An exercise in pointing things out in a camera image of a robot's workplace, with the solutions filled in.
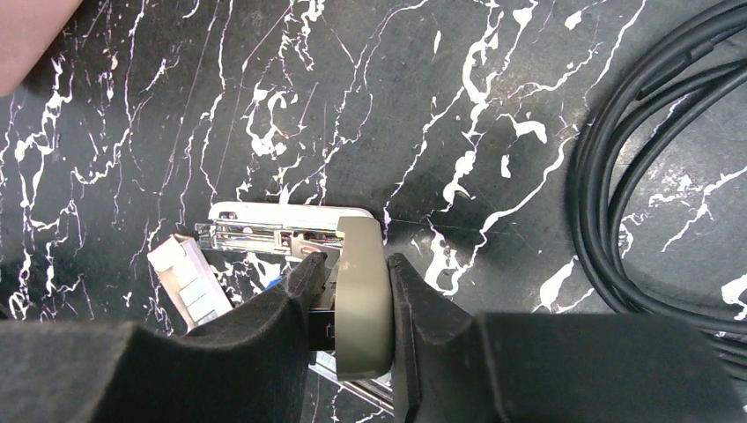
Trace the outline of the blue stapler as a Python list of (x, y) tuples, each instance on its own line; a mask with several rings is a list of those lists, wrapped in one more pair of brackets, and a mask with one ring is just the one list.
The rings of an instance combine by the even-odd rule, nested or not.
[(265, 286), (265, 291), (269, 291), (270, 289), (273, 289), (275, 286), (280, 286), (282, 289), (284, 289), (286, 286), (285, 279), (286, 279), (285, 274), (278, 275)]

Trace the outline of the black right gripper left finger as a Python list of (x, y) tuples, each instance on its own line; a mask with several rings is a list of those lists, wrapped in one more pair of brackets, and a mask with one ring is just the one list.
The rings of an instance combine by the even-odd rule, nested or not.
[(279, 284), (182, 337), (125, 323), (4, 322), (4, 422), (297, 422), (313, 253)]

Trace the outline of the red white staple box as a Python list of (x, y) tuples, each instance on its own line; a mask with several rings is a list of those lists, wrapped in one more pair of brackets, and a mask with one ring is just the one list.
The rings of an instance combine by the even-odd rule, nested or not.
[(171, 234), (147, 258), (189, 331), (233, 310), (194, 238)]

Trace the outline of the beige small stapler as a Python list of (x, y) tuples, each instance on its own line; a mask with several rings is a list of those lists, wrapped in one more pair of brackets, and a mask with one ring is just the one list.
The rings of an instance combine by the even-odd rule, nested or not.
[(283, 256), (320, 253), (322, 285), (308, 315), (310, 369), (394, 412), (393, 294), (373, 215), (360, 208), (220, 202), (195, 225), (203, 250)]

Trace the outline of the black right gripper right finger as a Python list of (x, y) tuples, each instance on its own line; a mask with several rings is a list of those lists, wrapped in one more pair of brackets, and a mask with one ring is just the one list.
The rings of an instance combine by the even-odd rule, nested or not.
[(658, 315), (471, 315), (388, 259), (398, 422), (743, 422), (705, 338)]

